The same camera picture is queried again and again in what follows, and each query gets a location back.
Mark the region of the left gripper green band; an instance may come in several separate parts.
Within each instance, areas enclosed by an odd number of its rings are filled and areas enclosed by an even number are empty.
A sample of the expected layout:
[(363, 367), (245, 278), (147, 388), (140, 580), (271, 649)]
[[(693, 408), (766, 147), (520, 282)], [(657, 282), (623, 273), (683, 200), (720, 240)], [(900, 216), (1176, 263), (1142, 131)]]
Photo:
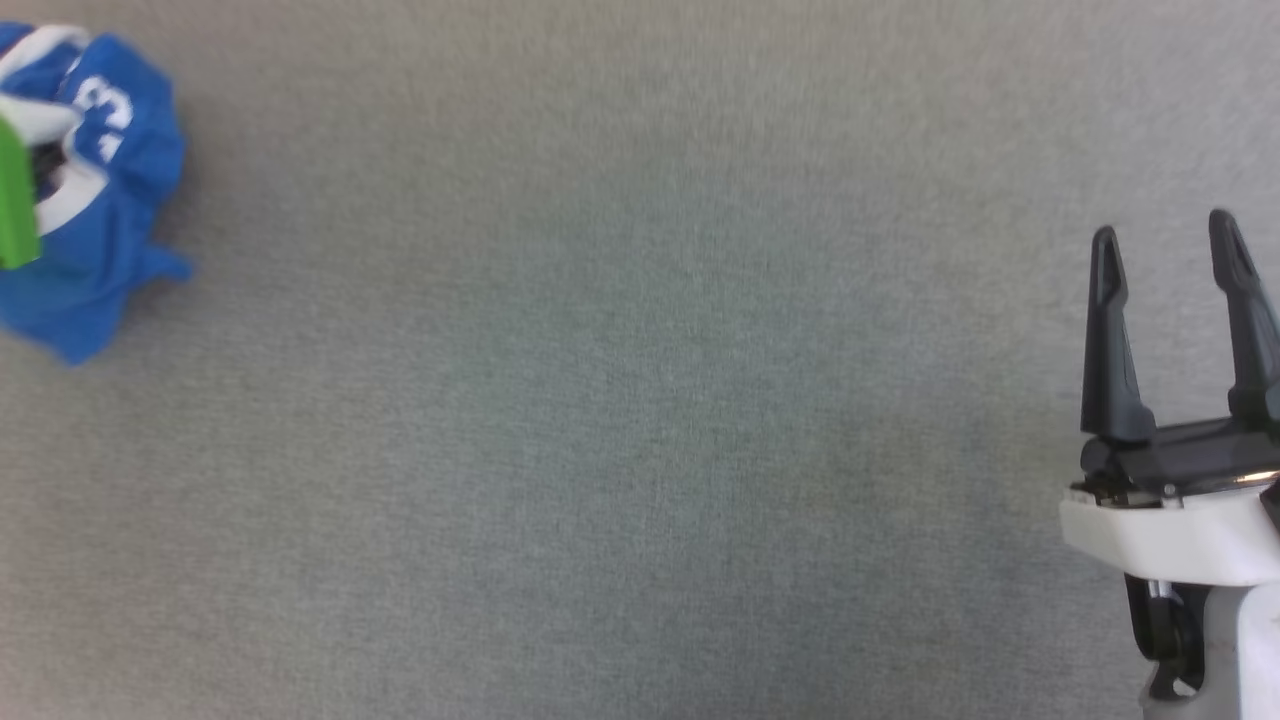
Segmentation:
[(40, 258), (42, 245), (35, 204), (31, 151), (17, 129), (0, 117), (0, 270), (14, 270)]

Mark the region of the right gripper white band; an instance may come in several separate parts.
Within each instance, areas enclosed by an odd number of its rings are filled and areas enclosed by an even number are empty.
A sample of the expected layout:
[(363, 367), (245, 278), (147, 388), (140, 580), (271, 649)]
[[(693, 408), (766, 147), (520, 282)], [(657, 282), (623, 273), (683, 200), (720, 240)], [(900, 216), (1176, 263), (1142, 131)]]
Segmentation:
[(1280, 582), (1280, 320), (1235, 217), (1208, 219), (1216, 286), (1228, 302), (1235, 418), (1156, 430), (1140, 397), (1117, 236), (1091, 242), (1082, 382), (1082, 478), (1059, 518), (1068, 546), (1147, 580)]

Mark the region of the blue garment with white print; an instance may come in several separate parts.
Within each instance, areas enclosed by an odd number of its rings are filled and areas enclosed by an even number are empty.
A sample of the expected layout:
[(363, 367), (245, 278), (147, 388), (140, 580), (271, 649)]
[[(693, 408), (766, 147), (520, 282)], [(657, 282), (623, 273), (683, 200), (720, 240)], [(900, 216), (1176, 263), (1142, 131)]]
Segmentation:
[(115, 35), (0, 20), (0, 117), (31, 151), (42, 245), (0, 270), (0, 327), (79, 364), (133, 292), (191, 274), (154, 238), (186, 155), (172, 82)]

